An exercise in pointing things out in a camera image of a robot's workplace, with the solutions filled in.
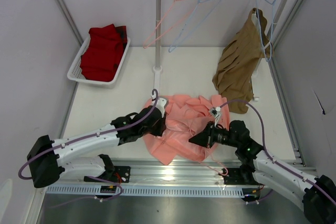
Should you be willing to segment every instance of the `hanging brown garment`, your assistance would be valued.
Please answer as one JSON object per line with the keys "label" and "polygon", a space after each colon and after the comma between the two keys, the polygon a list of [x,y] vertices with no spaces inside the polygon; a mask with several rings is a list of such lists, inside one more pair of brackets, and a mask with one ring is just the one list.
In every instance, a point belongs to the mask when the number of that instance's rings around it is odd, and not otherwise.
{"label": "hanging brown garment", "polygon": [[[251,76],[255,70],[259,58],[264,57],[261,48],[260,33],[252,21],[252,14],[256,14],[253,8],[242,29],[235,35],[232,41],[223,50],[219,60],[217,72],[213,77],[213,83],[222,97],[228,101],[242,99],[249,102],[253,98]],[[265,36],[267,25],[266,18],[259,10],[261,34],[264,45],[269,40]],[[266,56],[269,57],[270,47],[266,48]],[[242,102],[229,104],[230,112],[244,114],[248,107]]]}

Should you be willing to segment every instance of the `crumpled pink fabric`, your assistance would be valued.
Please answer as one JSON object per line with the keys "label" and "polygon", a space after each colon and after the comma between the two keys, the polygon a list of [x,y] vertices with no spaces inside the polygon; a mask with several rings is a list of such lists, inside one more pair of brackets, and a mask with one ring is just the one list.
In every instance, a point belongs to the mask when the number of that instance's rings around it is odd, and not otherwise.
{"label": "crumpled pink fabric", "polygon": [[[166,107],[166,126],[162,137],[147,134],[143,137],[148,151],[164,165],[168,165],[176,155],[193,161],[203,161],[217,147],[215,144],[207,149],[189,143],[192,136],[201,132],[209,121],[214,121],[209,110],[226,102],[221,95],[213,95],[208,100],[203,96],[192,98],[189,95],[178,94],[167,96],[169,104]],[[228,106],[222,108],[222,118],[219,121],[224,128],[229,127],[230,116]]]}

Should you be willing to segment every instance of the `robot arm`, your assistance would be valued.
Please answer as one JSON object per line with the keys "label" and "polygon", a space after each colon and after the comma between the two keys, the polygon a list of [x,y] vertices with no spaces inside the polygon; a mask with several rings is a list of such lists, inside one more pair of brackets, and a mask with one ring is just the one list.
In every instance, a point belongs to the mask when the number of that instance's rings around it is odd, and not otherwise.
{"label": "robot arm", "polygon": [[[232,121],[229,130],[209,122],[189,142],[203,147],[212,147],[215,143],[236,147],[235,154],[242,162],[240,173],[247,184],[254,180],[275,190],[297,205],[313,224],[336,222],[336,206],[330,200],[336,200],[333,181],[324,175],[317,178],[304,173],[277,159],[272,153],[266,153],[264,147],[250,137],[243,121]],[[330,198],[317,187],[322,188]]]}
{"label": "robot arm", "polygon": [[89,181],[88,176],[92,176],[110,180],[114,166],[109,156],[99,155],[95,158],[81,156],[94,150],[134,142],[148,133],[162,136],[166,129],[167,104],[167,99],[159,97],[149,116],[145,117],[154,102],[139,114],[121,116],[87,134],[55,140],[50,140],[48,135],[41,136],[27,156],[34,186],[36,188],[49,186],[59,178],[84,178],[84,181]]}

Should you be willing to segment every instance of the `white table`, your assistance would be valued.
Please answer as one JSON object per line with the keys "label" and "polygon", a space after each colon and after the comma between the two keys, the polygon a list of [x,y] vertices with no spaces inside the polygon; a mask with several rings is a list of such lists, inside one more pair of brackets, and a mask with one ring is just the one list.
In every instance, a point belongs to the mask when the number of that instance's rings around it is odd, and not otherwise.
{"label": "white table", "polygon": [[[218,47],[181,47],[169,53],[162,48],[160,95],[189,94],[209,98],[217,94],[212,83],[218,60],[222,54]],[[130,47],[119,80],[113,89],[80,83],[66,125],[65,137],[98,129],[113,119],[131,112],[140,112],[150,98],[153,88],[154,48]],[[266,146],[284,161],[295,160],[295,155],[267,63],[258,68],[260,100],[251,103],[260,112],[266,130]],[[231,120],[243,120],[251,137],[261,143],[260,121],[252,109],[244,115],[230,114]],[[236,160],[235,149],[218,146],[216,160]],[[108,154],[112,159],[156,160],[147,151],[144,142],[124,144],[114,148],[94,151],[87,156]]]}

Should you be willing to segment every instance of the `white laundry basket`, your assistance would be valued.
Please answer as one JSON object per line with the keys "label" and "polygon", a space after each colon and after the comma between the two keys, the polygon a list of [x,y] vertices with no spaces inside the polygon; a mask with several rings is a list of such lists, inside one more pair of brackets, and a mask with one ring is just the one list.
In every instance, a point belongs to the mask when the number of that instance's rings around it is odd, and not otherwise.
{"label": "white laundry basket", "polygon": [[89,47],[90,44],[90,35],[85,39],[83,42],[83,45],[80,47],[73,63],[71,64],[71,67],[68,71],[67,77],[69,80],[72,81],[77,81],[77,82],[82,82],[82,83],[88,83],[88,84],[95,84],[99,85],[102,87],[107,87],[107,88],[113,88],[115,85],[115,82],[117,80],[117,77],[119,75],[120,69],[122,67],[122,63],[124,62],[125,56],[127,54],[128,47],[130,45],[131,39],[127,37],[127,45],[124,51],[124,54],[122,55],[121,61],[119,63],[118,69],[115,73],[115,76],[112,81],[105,82],[105,81],[92,81],[92,80],[87,80],[83,75],[82,75],[82,69],[80,68],[80,63],[81,63],[81,56],[86,52],[86,50]]}

